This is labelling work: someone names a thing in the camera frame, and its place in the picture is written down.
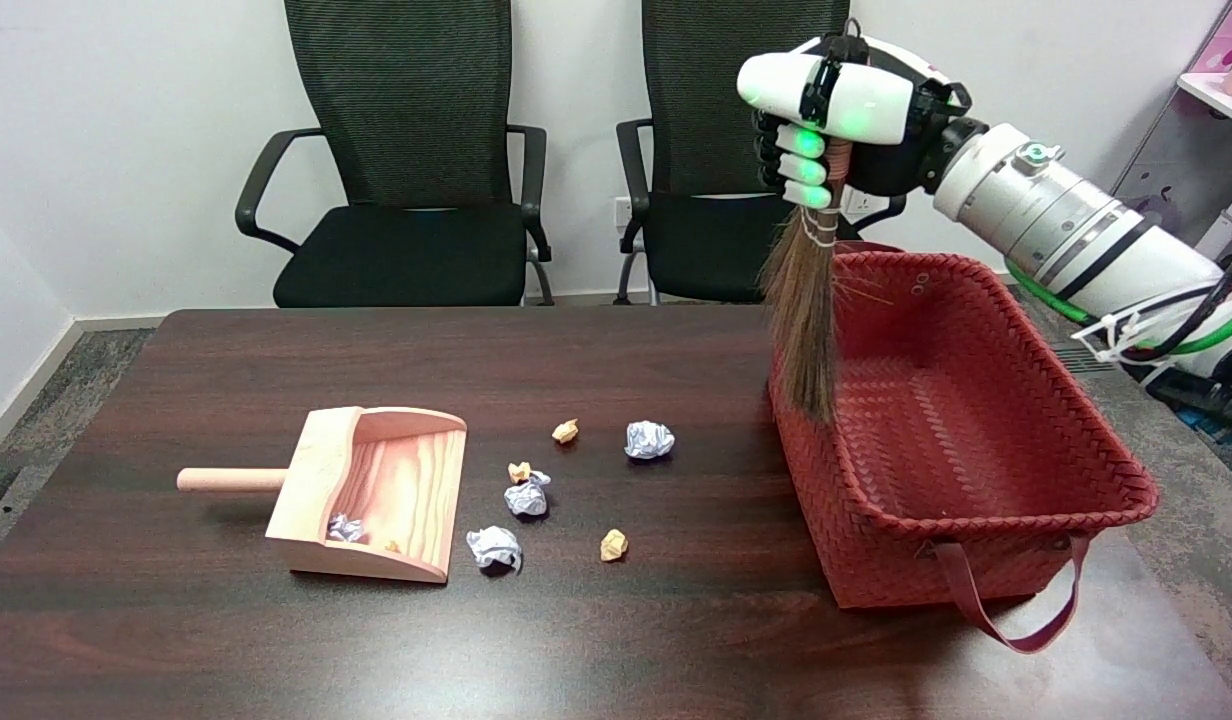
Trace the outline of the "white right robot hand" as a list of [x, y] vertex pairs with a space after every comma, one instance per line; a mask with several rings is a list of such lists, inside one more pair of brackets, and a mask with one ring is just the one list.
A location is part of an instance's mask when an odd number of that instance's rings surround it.
[[988, 125], [971, 94], [899, 46], [823, 35], [788, 53], [750, 55], [736, 90], [753, 108], [759, 178], [788, 202], [825, 210], [832, 145], [848, 150], [843, 182], [881, 198], [935, 194], [965, 143]]

